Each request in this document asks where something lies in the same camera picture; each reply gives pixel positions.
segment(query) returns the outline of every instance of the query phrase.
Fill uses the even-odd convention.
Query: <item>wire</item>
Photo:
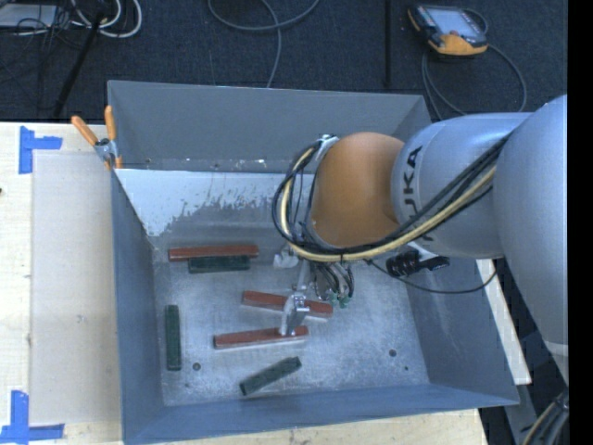
[[[416,215],[410,217],[407,221],[405,221],[403,224],[401,224],[396,231],[394,231],[393,233],[391,233],[390,235],[384,237],[383,239],[381,239],[379,241],[376,241],[374,243],[369,243],[369,244],[366,244],[363,246],[357,246],[354,248],[328,248],[328,247],[322,247],[315,242],[299,241],[299,240],[297,240],[297,237],[295,235],[291,235],[291,233],[294,233],[294,229],[293,229],[293,226],[290,225],[290,222],[289,222],[290,218],[284,217],[285,211],[290,212],[290,206],[291,206],[290,200],[292,199],[292,196],[293,196],[293,185],[294,185],[293,181],[294,181],[295,176],[297,175],[299,170],[304,169],[304,167],[309,163],[309,161],[312,159],[312,157],[317,152],[317,150],[319,150],[319,148],[321,147],[321,143],[314,144],[314,145],[309,146],[306,149],[304,149],[303,152],[299,156],[296,157],[296,162],[293,164],[292,168],[290,168],[288,170],[286,177],[284,178],[283,182],[279,185],[279,187],[273,197],[272,218],[273,218],[274,225],[275,225],[277,231],[280,233],[280,235],[282,237],[284,237],[284,239],[286,239],[286,241],[288,241],[288,243],[291,246],[297,245],[301,248],[304,248],[305,251],[307,252],[307,255],[311,255],[311,254],[320,254],[321,255],[320,257],[316,257],[315,259],[308,257],[308,259],[310,259],[310,260],[328,261],[328,262],[338,261],[338,260],[340,260],[340,261],[352,260],[352,259],[354,259],[352,257],[353,254],[359,254],[359,256],[356,257],[356,259],[358,259],[358,257],[360,257],[360,256],[362,258],[364,258],[365,255],[366,255],[366,257],[369,257],[368,256],[369,252],[374,248],[379,248],[379,249],[381,249],[381,251],[383,251],[385,249],[385,247],[387,247],[387,248],[397,247],[397,244],[394,244],[394,241],[397,241],[399,243],[402,241],[402,238],[403,238],[404,243],[405,243],[405,239],[407,237],[402,237],[402,236],[403,235],[410,236],[409,228],[411,228],[416,222],[418,222],[420,219],[422,219],[424,215],[426,215],[430,210],[432,210],[437,205],[437,203],[439,201],[444,199],[445,196],[455,188],[456,185],[458,185],[459,183],[463,183],[463,186],[465,186],[465,187],[469,186],[469,183],[471,181],[476,179],[480,175],[480,173],[485,171],[486,168],[496,160],[496,158],[498,157],[498,154],[500,153],[501,149],[504,147],[504,144],[509,139],[509,137],[510,137],[510,135],[508,134],[508,135],[505,135],[504,137],[502,137],[501,139],[499,139],[482,156],[480,156],[472,164],[470,164],[468,167],[466,167],[460,174],[458,174],[455,177],[454,180],[449,182],[438,194],[436,194],[428,203],[426,203],[416,213]],[[313,191],[314,184],[315,184],[315,178],[313,178],[313,185],[310,190],[311,193]],[[473,190],[475,190],[474,193],[477,193],[479,191],[479,189],[480,189],[479,186],[475,186],[473,188]],[[486,192],[482,193],[481,195],[478,195],[478,197],[484,196],[486,194]],[[460,194],[461,194],[460,190],[458,189],[458,191],[456,192],[456,196],[460,195]],[[450,207],[450,205],[454,201],[454,199],[455,199],[455,197],[452,197],[448,201],[448,204],[445,205],[444,208]],[[457,212],[461,212],[461,210],[464,210],[467,207],[471,206],[471,204],[473,204],[476,200],[477,199],[474,197],[473,199],[468,199],[467,202],[465,202],[465,203],[461,202],[460,204],[454,206],[452,208],[452,210],[445,211],[445,214],[449,213],[448,216],[442,216],[442,217],[439,216],[439,217],[431,218],[432,223],[433,223],[432,225],[423,224],[423,226],[420,226],[420,227],[422,227],[422,229],[425,229],[425,233],[430,232],[430,230],[435,229],[440,223],[443,223],[447,219],[450,219]],[[308,212],[310,209],[310,203],[311,203],[311,195],[309,195]],[[418,231],[411,231],[411,232],[416,235],[418,234]]]
[[[494,178],[494,172],[496,168],[492,167],[490,171],[484,175],[474,186],[468,189],[463,195],[455,199],[451,202],[448,206],[443,208],[433,217],[429,218],[427,221],[422,223],[420,226],[412,229],[411,231],[407,232],[404,235],[399,236],[397,239],[388,242],[378,248],[371,248],[369,250],[365,250],[362,252],[351,253],[351,254],[318,254],[315,252],[307,251],[306,249],[295,245],[292,242],[288,242],[292,250],[299,256],[308,259],[310,261],[317,261],[317,262],[338,262],[338,261],[361,261],[368,257],[375,257],[377,255],[383,254],[388,252],[389,250],[393,250],[394,248],[398,248],[403,246],[404,244],[408,244],[409,242],[413,241],[414,239],[420,237],[424,233],[428,232],[430,229],[434,228],[438,224],[442,223],[448,216],[459,210],[466,202],[471,200],[471,197],[483,186],[487,185],[492,181]],[[288,223],[286,221],[286,195],[285,192],[290,188],[293,179],[290,179],[286,186],[284,187],[284,196],[281,200],[281,216],[280,216],[280,224],[281,227],[286,235],[290,235],[290,229],[288,227]]]
[[[566,388],[537,418],[536,422],[531,426],[522,445],[533,445],[536,443],[536,440],[544,440],[546,445],[553,443],[553,441],[560,435],[564,423],[568,419],[568,403],[569,392],[568,388]]]
[[[134,36],[135,34],[137,34],[142,27],[143,15],[142,15],[142,8],[140,6],[140,2],[138,0],[132,0],[135,11],[136,11],[137,20],[136,20],[136,24],[129,32],[108,32],[107,30],[105,30],[105,28],[113,26],[116,22],[119,21],[119,19],[121,17],[121,1],[120,0],[114,0],[114,1],[117,6],[116,15],[111,20],[106,21],[105,23],[101,23],[99,25],[99,33],[102,34],[103,36],[107,36],[109,38],[130,38],[131,36]],[[74,11],[78,15],[78,17],[82,20],[82,23],[80,23],[79,21],[75,21],[75,20],[73,20],[71,23],[73,25],[83,26],[85,28],[90,29],[93,26],[93,23],[88,18],[86,18],[84,16],[82,11],[79,9],[79,7],[76,3],[76,0],[70,0],[70,3],[72,4]]]
[[[364,261],[367,262],[367,264],[374,267],[375,269],[383,272],[385,275],[389,275],[390,277],[394,278],[391,274],[389,274],[389,272],[387,270],[382,268],[380,265],[377,265],[377,263],[374,262],[373,260],[365,259]],[[437,293],[437,294],[442,294],[442,295],[459,295],[459,294],[473,293],[473,292],[477,292],[478,290],[482,290],[483,288],[488,286],[490,284],[490,282],[492,282],[492,280],[494,280],[494,278],[496,276],[497,276],[497,271],[495,269],[495,271],[482,284],[480,284],[479,286],[468,288],[466,290],[435,290],[433,288],[427,288],[425,286],[419,286],[417,284],[414,284],[413,282],[411,282],[410,280],[408,280],[407,278],[404,278],[404,277],[397,277],[397,280],[399,280],[400,282],[402,282],[403,284],[405,284],[407,286],[411,286],[411,287],[421,290],[423,292]]]
[[[301,13],[300,15],[288,19],[286,21],[278,21],[278,17],[276,16],[276,13],[274,12],[273,8],[270,6],[270,4],[268,2],[266,2],[266,0],[259,0],[270,12],[271,17],[274,20],[274,24],[273,25],[266,25],[266,26],[245,26],[245,25],[237,25],[235,23],[232,23],[231,21],[224,19],[223,17],[221,17],[216,10],[214,9],[214,6],[212,5],[212,0],[208,0],[208,8],[210,10],[210,13],[214,16],[214,18],[216,18],[218,21],[224,23],[225,25],[234,28],[236,30],[241,30],[244,32],[267,32],[267,31],[271,31],[271,30],[276,30],[276,35],[278,37],[278,44],[277,44],[277,48],[276,48],[276,56],[274,58],[274,64],[273,67],[271,69],[271,74],[270,74],[270,78],[268,78],[268,82],[266,83],[266,87],[270,88],[271,87],[271,83],[274,79],[274,76],[276,75],[276,71],[278,69],[278,64],[280,62],[280,55],[282,54],[282,32],[281,29],[284,29],[292,24],[295,24],[299,21],[301,21],[303,18],[305,18],[310,12],[313,11],[313,9],[319,4],[320,0],[315,0],[313,2],[313,4],[307,8],[303,13]]]

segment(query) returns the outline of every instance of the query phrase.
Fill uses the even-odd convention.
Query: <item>black cable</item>
[[[391,278],[396,278],[397,280],[399,280],[400,282],[402,282],[403,284],[405,284],[407,286],[411,286],[411,287],[421,290],[423,292],[437,293],[437,294],[442,294],[442,295],[459,295],[459,294],[477,292],[478,290],[482,290],[483,288],[485,288],[488,284],[490,284],[490,282],[492,282],[492,280],[494,280],[494,277],[497,276],[497,271],[495,269],[495,271],[492,273],[492,275],[490,275],[490,277],[488,277],[488,279],[485,282],[483,282],[482,284],[480,284],[479,286],[474,286],[474,287],[468,288],[466,290],[435,290],[433,288],[427,288],[425,286],[419,286],[417,284],[414,284],[413,282],[411,282],[410,280],[408,280],[407,278],[404,278],[404,277],[394,277],[387,270],[385,270],[383,267],[381,267],[380,265],[377,265],[372,259],[367,259],[367,260],[365,260],[365,262],[368,265],[371,265],[372,267],[374,267],[375,269],[383,272],[385,275],[388,275]]]
[[[494,161],[497,158],[498,154],[500,153],[500,151],[504,147],[504,144],[506,143],[506,141],[509,139],[510,136],[511,136],[511,134],[509,133],[509,134],[503,136],[501,139],[499,139],[492,147],[490,147],[488,150],[486,150],[484,152],[484,154],[482,154],[482,156],[480,156],[472,164],[470,164],[468,167],[466,167],[458,176],[455,177],[455,179],[453,179],[451,182],[449,182],[438,194],[436,194],[428,203],[426,203],[426,205],[424,205],[424,207],[421,210],[419,210],[414,216],[409,218],[406,222],[401,224],[396,231],[394,231],[390,235],[387,235],[383,239],[380,239],[379,241],[369,243],[369,244],[366,244],[363,246],[356,246],[354,248],[326,248],[326,247],[319,246],[316,243],[311,245],[310,242],[308,242],[306,245],[305,243],[299,242],[295,238],[286,235],[283,232],[283,230],[280,228],[280,224],[278,223],[278,220],[277,220],[277,205],[278,205],[278,200],[280,198],[280,195],[282,194],[282,191],[284,190],[286,183],[288,183],[288,181],[290,179],[294,178],[295,172],[297,172],[301,168],[304,168],[310,162],[310,160],[312,159],[312,157],[314,155],[314,153],[313,153],[313,154],[309,155],[309,157],[307,157],[307,159],[305,159],[301,162],[301,166],[294,167],[292,172],[289,171],[286,178],[284,179],[284,181],[281,183],[278,190],[276,191],[273,201],[272,201],[272,217],[274,219],[274,224],[276,225],[276,229],[279,231],[279,233],[286,240],[288,240],[289,242],[292,242],[293,244],[299,245],[300,247],[307,248],[310,252],[313,252],[313,253],[344,255],[344,254],[353,254],[353,253],[363,252],[363,251],[369,250],[371,248],[378,248],[390,241],[397,239],[399,236],[405,234],[409,230],[409,228],[411,228],[424,215],[426,215],[432,208],[434,208],[439,201],[441,201],[446,195],[448,195],[455,188],[456,185],[458,185],[460,183],[467,184],[468,181],[475,179],[481,172],[483,172],[486,169],[486,167],[492,161]],[[316,147],[316,150],[319,149],[320,146],[321,146],[321,144],[319,144]],[[311,147],[315,147],[315,146],[307,147],[305,150],[303,150],[303,152],[301,152],[301,156],[303,153],[305,153],[307,151],[307,149],[309,149]],[[448,203],[452,202],[453,200],[454,199],[451,198],[448,201]]]

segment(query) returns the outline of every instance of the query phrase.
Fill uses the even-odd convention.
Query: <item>green block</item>
[[[248,379],[239,384],[241,392],[244,396],[252,394],[253,392],[268,386],[287,375],[291,375],[301,367],[301,362],[298,357],[286,358],[273,364],[269,368],[260,371],[256,375],[250,376]]]
[[[251,266],[249,256],[193,257],[188,261],[189,273],[246,271]]]
[[[167,344],[167,369],[181,371],[182,338],[177,305],[167,305],[165,308],[165,341]]]

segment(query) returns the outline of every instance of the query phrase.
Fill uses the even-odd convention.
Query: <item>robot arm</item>
[[[410,242],[435,256],[504,257],[568,383],[566,103],[437,122],[406,144],[344,137],[320,162],[297,240],[287,199],[310,147],[277,193],[277,227],[299,257],[329,265]]]

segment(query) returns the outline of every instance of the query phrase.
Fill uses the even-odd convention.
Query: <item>wooden table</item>
[[[0,426],[9,423],[8,416],[10,391],[17,389],[26,393],[32,391],[32,360],[33,353],[39,346],[40,337],[43,335],[32,335],[32,324],[35,318],[32,317],[32,273],[35,264],[33,258],[33,218],[35,210],[42,210],[43,206],[33,206],[35,170],[42,170],[43,166],[33,165],[33,173],[19,174],[19,128],[25,125],[28,129],[35,131],[36,137],[53,135],[61,137],[62,147],[55,152],[56,160],[63,155],[64,159],[70,154],[86,154],[85,159],[90,160],[92,170],[96,169],[96,175],[106,171],[101,160],[95,155],[93,149],[82,139],[73,126],[69,124],[41,124],[41,123],[13,123],[0,122]],[[93,130],[102,138],[107,131],[104,126],[93,126]],[[59,177],[67,181],[72,173],[68,172],[68,166],[64,166],[58,172]],[[62,209],[67,213],[68,206]],[[105,226],[99,224],[90,225],[85,233],[87,236],[105,234]],[[76,235],[74,231],[64,232],[64,239]],[[94,241],[89,239],[84,246],[93,248]],[[102,273],[94,268],[97,261],[96,256],[103,256],[103,261],[110,262],[112,252],[103,250],[93,252],[88,256],[88,264],[80,265],[79,272],[85,275],[87,281],[77,282],[77,296],[83,299],[85,295],[94,295],[93,290],[97,288],[97,276]],[[100,287],[105,285],[113,287],[110,276],[101,279]],[[500,294],[498,282],[493,282],[487,289],[488,296],[493,306],[493,313],[498,322],[498,328],[506,332],[503,336],[505,349],[511,361],[511,368],[517,384],[530,382],[529,373],[524,363],[524,358],[518,349],[519,342],[516,341],[516,334],[512,328],[511,319],[507,310],[504,298]],[[112,294],[107,292],[103,297],[110,301]],[[93,308],[107,309],[110,315],[115,316],[111,305],[95,305]],[[85,322],[85,317],[74,310],[74,305],[65,308],[72,308],[67,311],[71,314],[72,322],[84,324],[91,327],[90,322]],[[62,328],[53,333],[57,342],[68,342],[71,328]],[[103,338],[111,344],[111,350],[115,350],[115,335]],[[79,413],[78,418],[72,421],[70,413],[68,416],[60,415],[59,408],[50,411],[40,411],[40,401],[36,402],[35,391],[31,393],[31,404],[37,404],[36,413],[31,414],[31,425],[43,425],[36,422],[37,417],[57,417],[61,423],[65,423],[64,438],[59,440],[48,440],[51,443],[122,443],[120,441],[119,421],[119,388],[102,388],[100,381],[105,377],[101,371],[101,364],[87,364],[84,358],[102,358],[102,351],[93,350],[99,345],[85,344],[86,352],[82,360],[75,366],[78,373],[75,388],[68,388],[66,377],[57,377],[54,390],[49,393],[60,393],[61,403],[64,411],[69,408],[71,402],[79,410],[83,405],[84,412]],[[114,373],[109,366],[107,371],[113,376],[113,384],[117,385],[117,372]],[[250,434],[246,436],[223,437],[216,439],[192,440],[183,443],[194,443],[197,445],[224,445],[235,443],[247,443],[249,445],[272,445],[272,444],[305,444],[322,445],[341,443],[344,445],[372,445],[386,443],[422,445],[475,445],[486,444],[486,436],[482,428],[479,414],[476,410],[459,411],[452,413],[421,414],[390,419],[371,420],[351,424],[334,426],[316,426],[309,428],[295,428],[290,430]]]

